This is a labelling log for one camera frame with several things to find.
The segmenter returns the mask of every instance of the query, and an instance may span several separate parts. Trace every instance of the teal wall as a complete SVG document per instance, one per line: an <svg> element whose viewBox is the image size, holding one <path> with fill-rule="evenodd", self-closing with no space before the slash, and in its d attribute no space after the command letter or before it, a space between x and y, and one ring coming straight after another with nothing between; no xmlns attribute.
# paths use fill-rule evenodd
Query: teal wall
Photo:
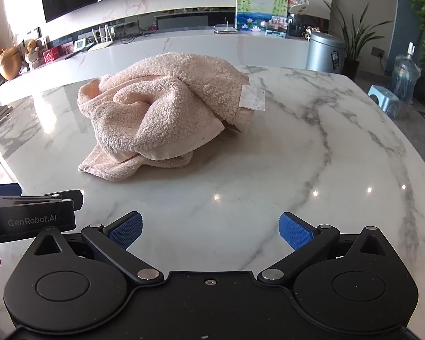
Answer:
<svg viewBox="0 0 425 340"><path fill-rule="evenodd" d="M411 3L408 0L398 0L392 44L386 70L392 71L395 58L407 52L409 42L414 42L416 46L418 45L420 38L419 26L419 18L411 8Z"/></svg>

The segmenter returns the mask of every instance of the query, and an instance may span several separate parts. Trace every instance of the trash can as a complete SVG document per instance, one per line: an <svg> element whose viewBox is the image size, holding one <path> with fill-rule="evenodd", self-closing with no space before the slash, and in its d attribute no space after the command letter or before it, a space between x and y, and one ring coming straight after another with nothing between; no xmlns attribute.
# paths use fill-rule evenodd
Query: trash can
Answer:
<svg viewBox="0 0 425 340"><path fill-rule="evenodd" d="M327 33L313 32L310 38L307 70L341 74L345 62L345 42Z"/></svg>

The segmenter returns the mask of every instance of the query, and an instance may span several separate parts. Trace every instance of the towel tag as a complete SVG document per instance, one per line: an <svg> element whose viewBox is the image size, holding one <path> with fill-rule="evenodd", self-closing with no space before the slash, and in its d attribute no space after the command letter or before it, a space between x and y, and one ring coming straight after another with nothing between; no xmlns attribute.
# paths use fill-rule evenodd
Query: towel tag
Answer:
<svg viewBox="0 0 425 340"><path fill-rule="evenodd" d="M241 90L241 98L239 99L239 107L246 109L264 111L266 104L265 91L255 86L243 86Z"/></svg>

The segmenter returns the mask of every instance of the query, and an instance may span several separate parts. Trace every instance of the towel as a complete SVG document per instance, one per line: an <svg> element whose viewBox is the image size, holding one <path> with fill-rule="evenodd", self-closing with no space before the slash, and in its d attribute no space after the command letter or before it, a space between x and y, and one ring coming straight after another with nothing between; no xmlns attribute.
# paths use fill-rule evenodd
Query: towel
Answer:
<svg viewBox="0 0 425 340"><path fill-rule="evenodd" d="M116 181L143 164L185 166L223 124L247 132L254 111L239 101L248 85L223 59L175 52L92 80L77 102L98 144L79 170Z"/></svg>

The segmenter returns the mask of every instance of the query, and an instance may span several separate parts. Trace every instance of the trash can lid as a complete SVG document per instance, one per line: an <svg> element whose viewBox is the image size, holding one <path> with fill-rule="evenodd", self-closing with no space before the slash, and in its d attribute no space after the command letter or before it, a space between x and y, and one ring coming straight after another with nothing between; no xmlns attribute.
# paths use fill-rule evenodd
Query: trash can lid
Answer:
<svg viewBox="0 0 425 340"><path fill-rule="evenodd" d="M346 47L345 42L341 38L322 32L312 32L310 40L336 48Z"/></svg>

